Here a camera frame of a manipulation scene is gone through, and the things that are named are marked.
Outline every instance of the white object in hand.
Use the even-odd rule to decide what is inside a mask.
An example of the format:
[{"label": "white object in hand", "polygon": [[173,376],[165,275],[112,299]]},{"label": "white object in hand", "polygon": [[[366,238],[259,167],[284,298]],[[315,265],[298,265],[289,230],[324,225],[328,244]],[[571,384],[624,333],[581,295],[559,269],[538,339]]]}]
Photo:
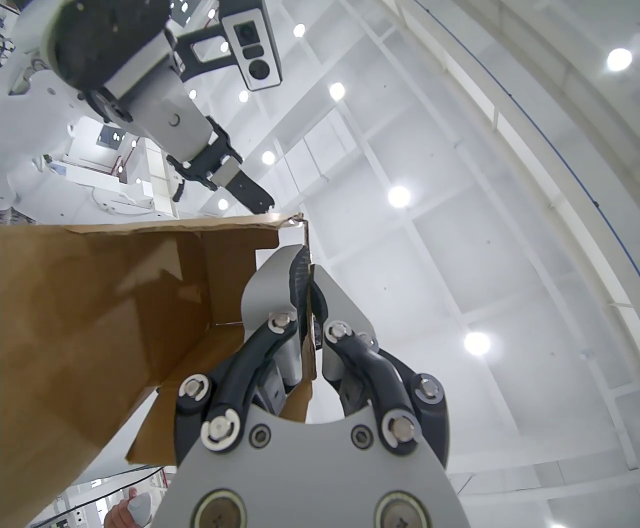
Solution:
[{"label": "white object in hand", "polygon": [[129,513],[138,526],[146,526],[151,518],[151,495],[141,493],[129,501]]}]

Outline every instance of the human hand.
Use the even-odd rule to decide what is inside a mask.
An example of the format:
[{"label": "human hand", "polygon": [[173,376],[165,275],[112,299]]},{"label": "human hand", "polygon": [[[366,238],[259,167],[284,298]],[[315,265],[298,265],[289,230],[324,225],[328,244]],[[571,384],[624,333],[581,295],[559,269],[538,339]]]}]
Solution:
[{"label": "human hand", "polygon": [[129,498],[122,499],[104,517],[104,528],[140,528],[127,509],[129,501],[137,494],[138,491],[135,488],[129,488]]}]

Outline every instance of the ceiling light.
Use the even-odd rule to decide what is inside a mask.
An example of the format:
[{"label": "ceiling light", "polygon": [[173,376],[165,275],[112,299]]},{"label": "ceiling light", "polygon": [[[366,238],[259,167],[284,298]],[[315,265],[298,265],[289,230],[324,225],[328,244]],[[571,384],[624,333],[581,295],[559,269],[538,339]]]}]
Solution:
[{"label": "ceiling light", "polygon": [[465,337],[465,348],[474,356],[483,356],[489,352],[491,342],[482,332],[469,332]]},{"label": "ceiling light", "polygon": [[394,187],[387,195],[389,203],[398,209],[402,209],[409,204],[411,194],[405,187]]},{"label": "ceiling light", "polygon": [[267,150],[267,152],[262,155],[262,162],[265,165],[273,165],[276,163],[276,155],[272,151]]},{"label": "ceiling light", "polygon": [[609,53],[609,56],[607,57],[607,66],[612,72],[621,72],[628,68],[632,59],[633,56],[628,49],[619,47]]},{"label": "ceiling light", "polygon": [[342,83],[335,83],[329,88],[329,94],[334,101],[340,101],[344,97],[344,86]]},{"label": "ceiling light", "polygon": [[305,25],[298,24],[295,28],[293,28],[293,35],[300,38],[305,34]]}]

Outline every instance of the camera lens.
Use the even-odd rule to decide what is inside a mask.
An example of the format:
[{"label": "camera lens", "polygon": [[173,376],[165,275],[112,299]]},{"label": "camera lens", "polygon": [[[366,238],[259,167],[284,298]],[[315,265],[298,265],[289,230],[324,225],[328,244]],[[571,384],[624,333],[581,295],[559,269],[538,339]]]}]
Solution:
[{"label": "camera lens", "polygon": [[257,61],[253,61],[251,64],[249,64],[250,75],[254,79],[258,79],[259,81],[262,81],[269,77],[270,72],[271,69],[269,68],[269,65],[262,59],[258,59]]},{"label": "camera lens", "polygon": [[247,22],[245,24],[238,24],[234,26],[238,42],[241,47],[251,46],[251,44],[258,44],[260,37],[258,36],[258,30],[255,28],[254,22]]}]

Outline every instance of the cardboard box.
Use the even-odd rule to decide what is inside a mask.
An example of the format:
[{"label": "cardboard box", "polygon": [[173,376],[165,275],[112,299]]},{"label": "cardboard box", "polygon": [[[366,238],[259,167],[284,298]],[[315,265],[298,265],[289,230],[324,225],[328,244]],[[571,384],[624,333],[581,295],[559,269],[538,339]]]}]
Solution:
[{"label": "cardboard box", "polygon": [[[0,228],[3,528],[39,514],[160,385],[129,457],[173,463],[176,384],[240,347],[255,251],[298,220]],[[285,417],[305,419],[311,361]]]}]

